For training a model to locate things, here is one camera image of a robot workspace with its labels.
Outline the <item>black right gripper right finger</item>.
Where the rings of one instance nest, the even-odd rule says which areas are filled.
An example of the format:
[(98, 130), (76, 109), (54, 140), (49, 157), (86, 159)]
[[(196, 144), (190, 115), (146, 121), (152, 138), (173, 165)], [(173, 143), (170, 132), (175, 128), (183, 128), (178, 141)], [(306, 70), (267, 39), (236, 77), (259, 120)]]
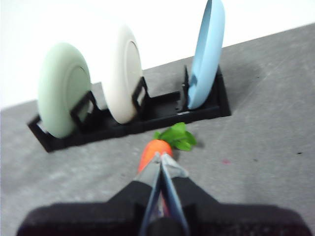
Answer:
[(171, 218), (182, 226), (185, 236), (201, 235), (200, 210), (219, 202), (194, 183), (187, 170), (166, 153), (161, 156), (161, 171)]

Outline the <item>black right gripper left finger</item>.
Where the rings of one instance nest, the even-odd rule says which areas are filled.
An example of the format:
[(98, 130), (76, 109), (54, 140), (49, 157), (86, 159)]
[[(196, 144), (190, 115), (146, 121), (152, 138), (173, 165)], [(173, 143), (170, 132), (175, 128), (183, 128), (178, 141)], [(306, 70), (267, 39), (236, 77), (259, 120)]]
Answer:
[(110, 207), (107, 236), (144, 236), (159, 193), (161, 155), (107, 203)]

